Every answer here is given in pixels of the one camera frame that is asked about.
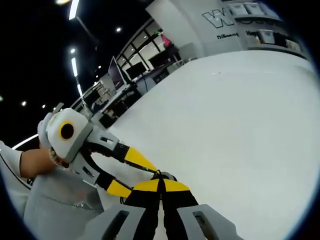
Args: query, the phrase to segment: computer monitor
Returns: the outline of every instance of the computer monitor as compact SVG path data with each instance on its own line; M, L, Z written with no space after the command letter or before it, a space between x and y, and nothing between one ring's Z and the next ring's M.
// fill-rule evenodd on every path
M116 90L118 90L125 84L124 77L114 56L111 59L108 73L113 81Z
M164 51L158 53L157 55L151 57L149 62L152 66L156 69L162 65L165 65L171 61L171 58L177 54L179 50L174 46L171 45L167 47Z
M140 76L145 71L147 71L147 69L142 62L138 62L137 64L133 65L132 67L129 67L125 71L130 76L131 79L135 79L136 77Z

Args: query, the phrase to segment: white wall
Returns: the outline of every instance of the white wall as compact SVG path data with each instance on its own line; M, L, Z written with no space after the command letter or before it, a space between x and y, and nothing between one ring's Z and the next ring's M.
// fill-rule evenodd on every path
M197 57L204 57L200 39L190 28L186 18L169 0L155 0L146 8L146 11L163 29L165 36L178 48L194 43Z
M216 28L203 14L212 15L213 10L222 10L217 0L155 0L146 10L161 26L165 35L179 48L194 43L197 57L211 56L219 53L239 51L242 49L238 36L218 39L218 35L237 33L230 20L215 11ZM220 27L222 19L228 24Z
M246 31L263 29L287 35L272 23L235 22L227 4L220 0L155 0L146 10L178 48L193 43L198 58L247 49L256 39Z

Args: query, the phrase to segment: desk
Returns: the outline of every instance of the desk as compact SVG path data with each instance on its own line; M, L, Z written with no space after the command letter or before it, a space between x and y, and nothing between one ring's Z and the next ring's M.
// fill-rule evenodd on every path
M280 240L317 187L319 123L309 62L252 50L188 62L109 130L189 186L199 204L232 221L245 240ZM150 179L101 155L94 159L131 186ZM106 207L119 203L106 194L101 200Z
M115 104L116 102L118 102L124 95L126 95L129 91L131 90L131 86L130 85L123 85L121 86L116 94L110 98L110 100L106 103L106 105L104 106L104 108L102 110L100 110L101 113L104 113L108 108L110 108L110 106L112 104Z

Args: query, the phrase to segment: ceiling light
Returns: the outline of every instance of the ceiling light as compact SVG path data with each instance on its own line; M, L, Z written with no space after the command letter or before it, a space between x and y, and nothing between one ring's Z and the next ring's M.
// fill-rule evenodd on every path
M78 71L77 71L77 64L76 64L75 57L71 59L71 64L72 64L73 75L76 78L78 76Z
M55 3L58 5L63 5L70 2L70 0L55 0Z
M23 144L25 144L25 143L29 142L30 140L32 140L32 139L34 139L34 138L36 138L36 137L38 137L38 134L35 134L35 135L33 135L33 136L31 136L31 137L27 138L26 140L24 140L24 141L22 141L22 142L18 143L17 145L15 145L14 147L12 147L12 149L13 149L13 150L16 150L18 147L22 146Z
M69 20L72 20L76 17L77 9L78 9L79 0L72 0L70 13L69 13Z
M76 87L78 88L78 92L80 94L80 97L82 97L83 93L82 93L80 84L78 84Z

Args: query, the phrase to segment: shelf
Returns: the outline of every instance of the shelf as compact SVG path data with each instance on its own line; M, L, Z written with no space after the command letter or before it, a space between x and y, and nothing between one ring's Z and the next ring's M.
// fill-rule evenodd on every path
M268 15L254 15L254 14L242 14L242 15L232 15L235 20L272 20L276 22L282 22L282 20L276 16Z
M303 52L296 51L283 46L273 45L273 44L256 44L256 45L249 46L248 50L270 50L270 51L282 52L286 54L292 54L300 58L307 59L307 57Z

